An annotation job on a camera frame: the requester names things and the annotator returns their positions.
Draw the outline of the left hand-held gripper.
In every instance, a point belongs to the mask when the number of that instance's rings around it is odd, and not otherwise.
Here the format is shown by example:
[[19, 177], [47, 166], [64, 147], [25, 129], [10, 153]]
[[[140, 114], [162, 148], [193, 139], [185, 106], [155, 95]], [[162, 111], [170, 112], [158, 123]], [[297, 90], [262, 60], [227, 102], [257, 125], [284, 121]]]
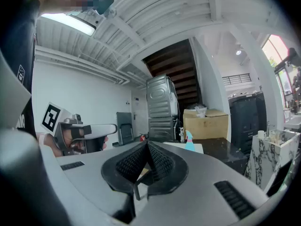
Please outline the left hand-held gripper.
[[41, 121], [41, 127], [53, 136], [53, 141], [56, 147], [62, 152], [63, 156], [85, 154], [85, 150], [78, 150], [77, 148], [68, 148], [63, 139], [63, 131], [72, 128], [83, 129], [86, 134], [84, 140], [92, 138], [85, 138], [89, 132], [92, 134], [114, 134], [117, 132], [117, 125], [115, 124], [97, 124], [84, 125], [79, 114], [71, 114], [66, 109], [63, 109], [53, 103], [48, 103]]

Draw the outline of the person's left forearm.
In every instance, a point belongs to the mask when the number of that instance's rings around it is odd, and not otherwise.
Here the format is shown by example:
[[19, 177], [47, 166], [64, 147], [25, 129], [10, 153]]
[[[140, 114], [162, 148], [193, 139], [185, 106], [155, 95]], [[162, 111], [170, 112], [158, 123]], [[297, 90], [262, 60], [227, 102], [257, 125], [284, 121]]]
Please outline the person's left forearm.
[[37, 141], [40, 146], [47, 147], [51, 149], [55, 157], [60, 156], [60, 151], [57, 150], [56, 145], [54, 144], [52, 135], [48, 133], [37, 132], [36, 133]]

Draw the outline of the person's left hand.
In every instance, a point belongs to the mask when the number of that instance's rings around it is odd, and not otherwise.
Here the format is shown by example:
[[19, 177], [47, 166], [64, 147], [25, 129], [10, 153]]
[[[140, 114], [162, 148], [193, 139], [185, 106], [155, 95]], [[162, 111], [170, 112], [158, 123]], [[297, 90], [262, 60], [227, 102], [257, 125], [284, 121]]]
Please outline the person's left hand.
[[72, 128], [63, 131], [63, 139], [68, 148], [85, 150], [87, 153], [99, 152], [107, 147], [107, 136], [84, 140], [84, 130]]

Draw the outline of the black marble counter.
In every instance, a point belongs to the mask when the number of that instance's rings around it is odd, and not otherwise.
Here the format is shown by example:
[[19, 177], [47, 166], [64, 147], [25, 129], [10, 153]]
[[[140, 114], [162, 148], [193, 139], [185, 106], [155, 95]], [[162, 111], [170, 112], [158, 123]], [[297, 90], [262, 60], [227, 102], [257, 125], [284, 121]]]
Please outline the black marble counter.
[[193, 139], [192, 141], [194, 145], [202, 145], [204, 154], [222, 161], [241, 175], [244, 175], [249, 158], [227, 139]]

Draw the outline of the white door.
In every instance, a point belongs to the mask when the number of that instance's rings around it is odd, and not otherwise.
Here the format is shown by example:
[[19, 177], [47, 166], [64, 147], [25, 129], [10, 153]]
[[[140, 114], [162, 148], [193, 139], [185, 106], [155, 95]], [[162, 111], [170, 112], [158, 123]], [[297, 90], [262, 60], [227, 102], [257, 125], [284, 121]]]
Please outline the white door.
[[[133, 119], [133, 112], [136, 113], [136, 119]], [[142, 91], [131, 91], [131, 113], [134, 138], [140, 134], [147, 134], [148, 127], [148, 107], [146, 94]]]

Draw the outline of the large cardboard box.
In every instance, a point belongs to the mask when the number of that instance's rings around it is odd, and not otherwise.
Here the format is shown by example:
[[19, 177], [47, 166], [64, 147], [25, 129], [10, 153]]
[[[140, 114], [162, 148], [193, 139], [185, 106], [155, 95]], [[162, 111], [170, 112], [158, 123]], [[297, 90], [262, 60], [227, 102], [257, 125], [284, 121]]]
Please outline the large cardboard box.
[[192, 139], [229, 139], [230, 116], [216, 109], [206, 111], [204, 118], [197, 116], [196, 110], [185, 109], [183, 113], [184, 137], [190, 132]]

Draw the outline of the dark grey washing machine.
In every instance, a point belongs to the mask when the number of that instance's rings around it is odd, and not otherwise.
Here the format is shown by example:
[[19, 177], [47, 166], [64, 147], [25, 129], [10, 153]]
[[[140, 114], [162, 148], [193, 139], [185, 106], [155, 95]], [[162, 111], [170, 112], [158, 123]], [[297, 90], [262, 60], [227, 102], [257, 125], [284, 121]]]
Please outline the dark grey washing machine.
[[158, 142], [173, 142], [176, 139], [174, 117], [149, 118], [149, 139]]

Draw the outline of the clear plastic wrap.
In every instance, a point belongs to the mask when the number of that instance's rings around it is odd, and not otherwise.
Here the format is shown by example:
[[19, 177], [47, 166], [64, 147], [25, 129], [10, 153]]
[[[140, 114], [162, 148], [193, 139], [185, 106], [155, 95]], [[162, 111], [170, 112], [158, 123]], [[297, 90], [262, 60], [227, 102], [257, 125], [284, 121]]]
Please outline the clear plastic wrap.
[[206, 117], [206, 112], [207, 112], [207, 107], [203, 106], [203, 105], [196, 105], [194, 107], [194, 109], [196, 110], [196, 116], [199, 118], [205, 118]]

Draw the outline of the white marble vanity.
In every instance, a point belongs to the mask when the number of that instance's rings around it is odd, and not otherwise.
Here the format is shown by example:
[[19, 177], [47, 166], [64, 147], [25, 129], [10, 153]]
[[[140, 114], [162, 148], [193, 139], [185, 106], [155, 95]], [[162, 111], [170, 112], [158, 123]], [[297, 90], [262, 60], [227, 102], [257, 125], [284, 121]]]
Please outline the white marble vanity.
[[264, 139], [253, 136], [245, 177], [267, 193], [280, 170], [295, 159], [300, 136], [301, 133], [276, 129]]

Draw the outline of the silver washing machine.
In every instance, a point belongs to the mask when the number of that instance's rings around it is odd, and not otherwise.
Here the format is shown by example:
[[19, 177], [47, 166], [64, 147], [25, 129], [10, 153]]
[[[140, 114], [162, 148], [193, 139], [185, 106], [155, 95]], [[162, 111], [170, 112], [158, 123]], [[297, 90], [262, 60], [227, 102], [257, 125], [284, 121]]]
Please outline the silver washing machine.
[[178, 101], [175, 87], [166, 74], [146, 81], [146, 96], [149, 118], [178, 116]]

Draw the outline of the black cabinet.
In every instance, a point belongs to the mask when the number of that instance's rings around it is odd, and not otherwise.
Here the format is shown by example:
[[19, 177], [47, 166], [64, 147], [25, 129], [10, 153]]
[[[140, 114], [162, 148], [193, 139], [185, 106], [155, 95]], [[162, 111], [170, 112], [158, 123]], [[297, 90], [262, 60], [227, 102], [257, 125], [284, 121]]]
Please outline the black cabinet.
[[263, 92], [229, 99], [231, 143], [249, 156], [253, 136], [267, 129], [266, 105]]

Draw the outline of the dark wooden staircase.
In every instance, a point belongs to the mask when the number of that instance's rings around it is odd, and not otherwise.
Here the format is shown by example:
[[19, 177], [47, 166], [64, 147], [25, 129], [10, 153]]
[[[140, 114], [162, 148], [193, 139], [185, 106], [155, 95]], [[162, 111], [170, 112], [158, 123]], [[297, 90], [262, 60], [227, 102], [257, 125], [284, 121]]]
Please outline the dark wooden staircase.
[[143, 59], [153, 77], [167, 75], [182, 105], [202, 102], [195, 59], [188, 39], [165, 47]]

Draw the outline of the black railing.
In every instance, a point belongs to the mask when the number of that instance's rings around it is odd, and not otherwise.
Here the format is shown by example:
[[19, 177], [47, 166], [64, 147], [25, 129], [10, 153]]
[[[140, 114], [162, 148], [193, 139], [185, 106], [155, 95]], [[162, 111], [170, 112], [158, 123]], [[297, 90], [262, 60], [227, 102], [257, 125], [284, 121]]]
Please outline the black railing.
[[252, 80], [250, 74], [245, 73], [245, 74], [222, 77], [222, 81], [225, 86], [228, 86], [228, 85], [236, 85], [240, 83], [251, 82]]

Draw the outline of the rectangular ceiling light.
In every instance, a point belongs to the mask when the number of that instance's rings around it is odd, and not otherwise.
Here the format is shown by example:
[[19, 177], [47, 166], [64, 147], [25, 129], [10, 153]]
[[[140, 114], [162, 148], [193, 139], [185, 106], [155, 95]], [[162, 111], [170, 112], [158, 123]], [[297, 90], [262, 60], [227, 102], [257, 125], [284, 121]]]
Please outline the rectangular ceiling light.
[[92, 24], [86, 22], [85, 20], [80, 20], [64, 13], [59, 14], [43, 14], [42, 18], [46, 18], [61, 24], [64, 24], [68, 27], [71, 27], [75, 30], [78, 30], [88, 36], [92, 36], [96, 28]]

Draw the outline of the person's black shirt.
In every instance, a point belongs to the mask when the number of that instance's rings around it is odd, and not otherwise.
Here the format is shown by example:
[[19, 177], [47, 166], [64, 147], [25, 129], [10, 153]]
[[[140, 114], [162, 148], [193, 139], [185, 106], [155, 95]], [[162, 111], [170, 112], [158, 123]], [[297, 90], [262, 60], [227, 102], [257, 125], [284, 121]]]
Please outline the person's black shirt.
[[35, 52], [35, 28], [40, 1], [25, 0], [0, 38], [0, 51], [10, 67], [5, 79], [5, 110], [12, 115], [11, 126], [36, 138], [32, 111], [32, 77]]

